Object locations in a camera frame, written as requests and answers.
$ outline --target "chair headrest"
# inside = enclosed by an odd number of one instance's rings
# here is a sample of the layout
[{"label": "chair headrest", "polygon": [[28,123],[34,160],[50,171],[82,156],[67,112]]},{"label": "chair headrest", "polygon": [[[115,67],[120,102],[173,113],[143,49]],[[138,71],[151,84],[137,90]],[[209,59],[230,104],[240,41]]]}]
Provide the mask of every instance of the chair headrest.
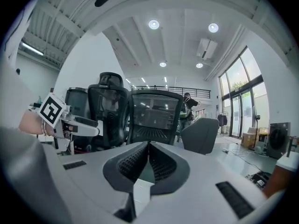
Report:
[{"label": "chair headrest", "polygon": [[100,73],[100,85],[115,85],[123,87],[122,77],[119,74],[113,72]]}]

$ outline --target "backpack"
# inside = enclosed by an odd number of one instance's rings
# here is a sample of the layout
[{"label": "backpack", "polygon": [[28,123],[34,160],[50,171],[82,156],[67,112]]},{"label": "backpack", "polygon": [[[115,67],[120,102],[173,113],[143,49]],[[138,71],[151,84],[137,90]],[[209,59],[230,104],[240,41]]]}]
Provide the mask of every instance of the backpack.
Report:
[{"label": "backpack", "polygon": [[183,105],[182,105],[181,112],[180,112],[180,114],[179,114],[179,118],[180,118],[180,119],[186,119],[186,118],[189,116],[190,111],[191,111],[191,110],[189,109],[187,103],[184,101],[184,102],[183,102]]}]

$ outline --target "washing machine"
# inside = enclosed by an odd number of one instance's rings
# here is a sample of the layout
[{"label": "washing machine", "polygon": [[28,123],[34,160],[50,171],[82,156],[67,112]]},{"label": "washing machine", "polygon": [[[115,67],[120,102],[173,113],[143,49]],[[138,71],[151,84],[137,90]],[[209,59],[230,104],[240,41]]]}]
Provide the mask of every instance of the washing machine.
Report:
[{"label": "washing machine", "polygon": [[270,124],[270,133],[266,154],[279,159],[288,149],[291,123]]}]

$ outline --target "tree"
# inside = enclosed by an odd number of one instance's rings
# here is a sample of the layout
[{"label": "tree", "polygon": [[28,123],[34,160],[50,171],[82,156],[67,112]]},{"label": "tree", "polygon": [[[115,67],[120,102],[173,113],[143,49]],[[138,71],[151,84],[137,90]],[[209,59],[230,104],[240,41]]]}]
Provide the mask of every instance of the tree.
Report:
[{"label": "tree", "polygon": [[[242,87],[242,86],[245,85],[246,83],[248,83],[248,81],[240,81],[240,82],[233,83],[233,84],[231,85],[231,91],[234,91],[234,90],[236,90],[236,89]],[[243,95],[243,97],[249,96],[249,95],[250,95],[250,92],[247,92],[247,93],[242,94],[242,95]]]}]

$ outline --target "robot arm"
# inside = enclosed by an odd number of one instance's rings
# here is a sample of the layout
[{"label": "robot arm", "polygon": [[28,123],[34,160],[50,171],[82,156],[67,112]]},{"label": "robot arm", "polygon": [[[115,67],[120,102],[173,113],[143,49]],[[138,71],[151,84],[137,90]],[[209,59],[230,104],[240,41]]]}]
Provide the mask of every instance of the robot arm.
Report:
[{"label": "robot arm", "polygon": [[59,151],[66,151],[73,134],[93,137],[100,133],[98,122],[72,115],[71,106],[53,93],[49,93],[37,113],[54,129],[55,148]]}]

